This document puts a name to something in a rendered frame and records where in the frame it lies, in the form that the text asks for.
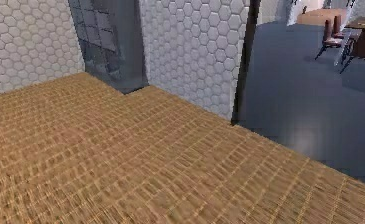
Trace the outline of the brown dining chair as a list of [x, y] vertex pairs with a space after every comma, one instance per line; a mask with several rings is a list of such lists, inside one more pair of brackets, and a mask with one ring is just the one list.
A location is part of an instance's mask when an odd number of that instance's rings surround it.
[[344, 36], [342, 34], [332, 33], [331, 20], [326, 20], [322, 37], [322, 46], [317, 53], [315, 60], [317, 60], [328, 48], [340, 48], [343, 40]]
[[343, 39], [344, 38], [344, 34], [341, 31], [341, 22], [342, 22], [342, 16], [341, 15], [336, 15], [334, 17], [333, 29], [332, 29], [332, 37], [333, 38], [337, 38], [337, 39]]

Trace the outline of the light wooden table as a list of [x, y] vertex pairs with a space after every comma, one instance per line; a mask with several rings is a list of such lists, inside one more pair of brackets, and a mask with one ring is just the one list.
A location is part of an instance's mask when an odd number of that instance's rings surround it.
[[343, 19], [346, 18], [346, 9], [336, 8], [336, 9], [316, 9], [312, 11], [307, 11], [305, 14], [300, 14], [297, 17], [297, 24], [304, 25], [315, 25], [323, 26], [325, 21], [330, 19], [334, 21], [334, 17], [340, 15]]

